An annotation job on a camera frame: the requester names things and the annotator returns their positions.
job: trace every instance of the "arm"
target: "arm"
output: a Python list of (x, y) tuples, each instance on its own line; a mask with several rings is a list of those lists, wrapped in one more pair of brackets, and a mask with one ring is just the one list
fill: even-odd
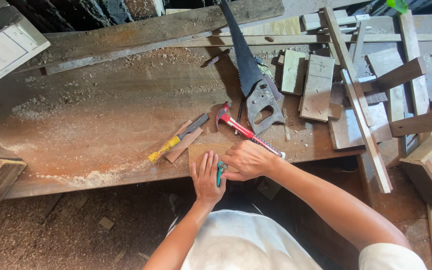
[(218, 155), (213, 157), (213, 151), (204, 155), (199, 176), (196, 173), (196, 164), (191, 165), (190, 172), (196, 190), (196, 201), (181, 222), (154, 251), (144, 270), (181, 268), (199, 229), (226, 190), (225, 177), (221, 177), (221, 184), (216, 187), (217, 170)]
[(411, 249), (403, 233), (375, 210), (339, 187), (271, 154), (250, 141), (242, 141), (222, 156), (239, 172), (225, 172), (231, 180), (245, 181), (265, 175), (305, 201), (335, 231), (359, 251), (376, 243)]

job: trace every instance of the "sawdust floor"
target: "sawdust floor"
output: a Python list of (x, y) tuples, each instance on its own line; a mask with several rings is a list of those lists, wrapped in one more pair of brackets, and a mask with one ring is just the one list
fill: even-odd
[[(246, 182), (248, 197), (263, 213), (294, 235), (291, 196), (284, 188), (273, 201)], [(64, 193), (43, 224), (51, 196), (0, 203), (0, 270), (4, 269), (141, 269), (166, 236), (174, 220), (170, 193), (195, 198), (190, 178)], [(78, 209), (81, 200), (87, 201)], [(107, 230), (99, 221), (115, 225)], [(340, 269), (306, 247), (324, 269)]]

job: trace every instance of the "green leaf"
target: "green leaf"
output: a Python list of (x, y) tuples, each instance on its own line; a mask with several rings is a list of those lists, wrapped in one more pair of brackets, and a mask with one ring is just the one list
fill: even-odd
[(408, 12), (408, 4), (405, 0), (386, 0), (386, 4), (402, 14)]

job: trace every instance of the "person's left hand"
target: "person's left hand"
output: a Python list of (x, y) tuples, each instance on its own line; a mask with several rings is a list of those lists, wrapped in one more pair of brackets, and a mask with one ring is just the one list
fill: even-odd
[(204, 154), (199, 167), (199, 175), (196, 173), (196, 163), (191, 165), (191, 178), (196, 190), (196, 200), (209, 203), (214, 206), (223, 197), (226, 191), (226, 177), (221, 177), (219, 187), (216, 186), (218, 175), (218, 155), (213, 156), (213, 150)]

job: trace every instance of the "white shirt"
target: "white shirt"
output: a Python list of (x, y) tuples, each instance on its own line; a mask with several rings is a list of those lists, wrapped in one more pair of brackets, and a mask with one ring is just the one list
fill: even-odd
[[(186, 256), (182, 270), (321, 270), (301, 245), (274, 220), (233, 210), (211, 212)], [(361, 270), (425, 270), (413, 251), (376, 243), (359, 255)]]

